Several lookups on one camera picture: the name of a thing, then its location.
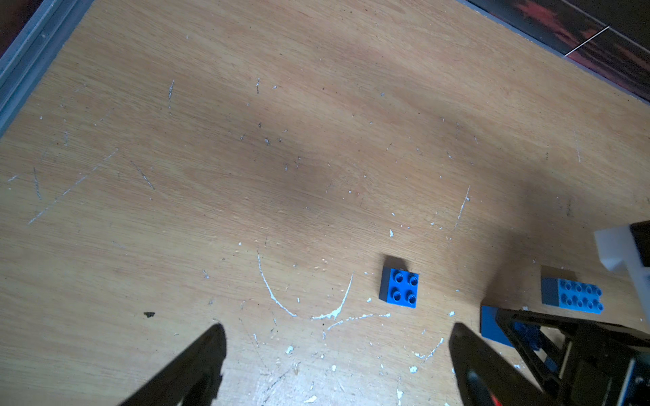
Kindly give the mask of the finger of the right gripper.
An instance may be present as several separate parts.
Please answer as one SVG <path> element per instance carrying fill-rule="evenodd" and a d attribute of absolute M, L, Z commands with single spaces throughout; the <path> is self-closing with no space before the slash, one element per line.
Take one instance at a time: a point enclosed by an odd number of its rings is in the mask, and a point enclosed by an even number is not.
<path fill-rule="evenodd" d="M 541 389 L 549 396 L 560 396 L 560 370 L 568 354 L 570 340 L 577 331 L 579 320 L 566 316 L 547 315 L 533 311 L 498 309 L 495 320 Z M 554 328 L 565 336 L 565 343 L 556 345 L 542 327 Z"/>

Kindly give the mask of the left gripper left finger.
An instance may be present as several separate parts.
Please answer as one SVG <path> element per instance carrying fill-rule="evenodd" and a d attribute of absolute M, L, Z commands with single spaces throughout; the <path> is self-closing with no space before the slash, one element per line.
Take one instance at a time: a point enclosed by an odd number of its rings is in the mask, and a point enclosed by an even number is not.
<path fill-rule="evenodd" d="M 226 355 L 225 330 L 216 323 L 122 404 L 210 405 L 218 397 Z"/>

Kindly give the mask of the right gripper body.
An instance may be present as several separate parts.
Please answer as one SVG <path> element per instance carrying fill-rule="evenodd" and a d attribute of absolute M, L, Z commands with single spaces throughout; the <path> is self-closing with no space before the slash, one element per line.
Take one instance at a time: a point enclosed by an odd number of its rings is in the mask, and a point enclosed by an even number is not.
<path fill-rule="evenodd" d="M 562 405 L 648 405 L 649 335 L 615 324 L 585 324 L 560 367 Z"/>

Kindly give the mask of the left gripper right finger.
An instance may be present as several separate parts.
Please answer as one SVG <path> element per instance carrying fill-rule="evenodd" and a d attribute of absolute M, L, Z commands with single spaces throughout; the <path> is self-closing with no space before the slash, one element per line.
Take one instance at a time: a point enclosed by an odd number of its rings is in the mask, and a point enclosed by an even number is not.
<path fill-rule="evenodd" d="M 462 404 L 556 404 L 465 324 L 453 326 L 449 350 Z"/>

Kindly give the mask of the blue 2x2 brick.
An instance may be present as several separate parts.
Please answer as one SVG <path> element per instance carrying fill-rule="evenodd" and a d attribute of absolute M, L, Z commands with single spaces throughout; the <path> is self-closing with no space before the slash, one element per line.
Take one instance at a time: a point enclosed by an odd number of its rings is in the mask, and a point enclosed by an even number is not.
<path fill-rule="evenodd" d="M 484 338 L 493 340 L 497 343 L 514 348 L 514 344 L 506 336 L 496 320 L 498 309 L 492 306 L 481 306 L 481 325 L 480 333 Z M 527 344 L 533 351 L 538 351 L 541 348 L 540 340 L 540 327 L 515 322 L 513 324 L 514 331 L 521 337 L 525 344 Z"/>
<path fill-rule="evenodd" d="M 388 304 L 415 309 L 418 288 L 417 273 L 384 267 L 378 297 Z"/>

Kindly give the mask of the light blue 2x4 brick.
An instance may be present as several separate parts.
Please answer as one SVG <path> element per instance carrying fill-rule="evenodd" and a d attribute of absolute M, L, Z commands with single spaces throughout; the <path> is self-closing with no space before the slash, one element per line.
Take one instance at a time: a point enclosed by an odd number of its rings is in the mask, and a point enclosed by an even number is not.
<path fill-rule="evenodd" d="M 544 277 L 541 279 L 541 296 L 542 303 L 547 306 L 597 315 L 604 311 L 601 302 L 603 291 L 593 284 Z"/>

